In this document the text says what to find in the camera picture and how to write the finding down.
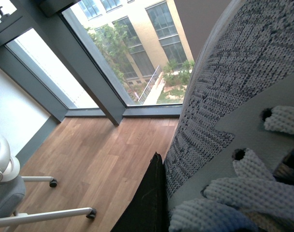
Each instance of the beige building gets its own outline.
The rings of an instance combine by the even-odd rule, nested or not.
[[[85,27],[127,25],[131,65],[123,73],[131,85],[148,82],[169,60],[179,67],[193,60],[174,0],[81,0],[71,9]]]

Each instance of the building window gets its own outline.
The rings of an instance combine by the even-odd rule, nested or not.
[[[182,63],[187,60],[181,42],[163,46],[163,49],[168,60],[175,60],[177,62],[178,68],[181,68]]]
[[[100,15],[100,11],[94,0],[81,0],[78,4],[88,19],[92,19]]]
[[[138,38],[135,29],[129,20],[129,18],[123,18],[116,22],[114,25],[120,25],[124,27],[124,30],[127,32],[127,38],[124,40],[124,43],[130,49],[130,54],[133,57],[138,69],[140,70],[143,76],[152,76],[155,72],[155,69],[152,66],[152,63],[144,50],[140,39]]]
[[[177,34],[175,24],[166,2],[147,9],[147,13],[159,39]]]
[[[152,66],[152,63],[146,53],[146,51],[141,51],[137,53],[132,53],[133,57],[139,71],[143,76],[152,76],[155,72],[155,69]]]
[[[123,75],[126,79],[137,78],[136,72],[126,57],[120,58],[119,62],[120,70],[123,72]]]
[[[120,0],[101,0],[106,11],[110,11],[118,6],[121,6]]]
[[[166,2],[149,7],[146,11],[167,59],[175,60],[178,64],[177,69],[181,68],[187,57]]]
[[[135,45],[139,45],[142,44],[141,41],[139,40],[134,27],[132,25],[132,23],[130,22],[129,18],[126,17],[124,19],[120,19],[117,22],[113,23],[114,25],[119,24],[120,26],[124,26],[126,32],[127,32],[127,40],[124,41],[124,43],[128,46],[128,47],[132,47]]]

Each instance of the office chair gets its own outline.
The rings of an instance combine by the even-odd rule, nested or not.
[[[39,214],[19,213],[16,208],[25,196],[25,182],[49,182],[50,187],[57,186],[57,180],[51,176],[20,176],[19,160],[11,156],[7,140],[0,135],[0,228],[7,227],[5,232],[12,232],[20,224],[46,221],[58,218],[67,218],[86,215],[94,219],[94,208],[77,208],[70,210],[53,211]]]

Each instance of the railing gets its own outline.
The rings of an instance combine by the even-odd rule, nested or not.
[[[156,83],[157,79],[159,78],[160,74],[162,72],[162,69],[160,68],[160,65],[157,66],[155,72],[153,73],[151,79],[148,81],[148,84],[146,85],[141,97],[138,99],[139,103],[142,105],[146,101],[146,98],[148,97],[149,93],[151,92],[152,87]]]

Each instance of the white wall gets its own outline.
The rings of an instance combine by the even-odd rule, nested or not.
[[[17,155],[49,116],[0,69],[0,133],[8,140],[13,155]]]

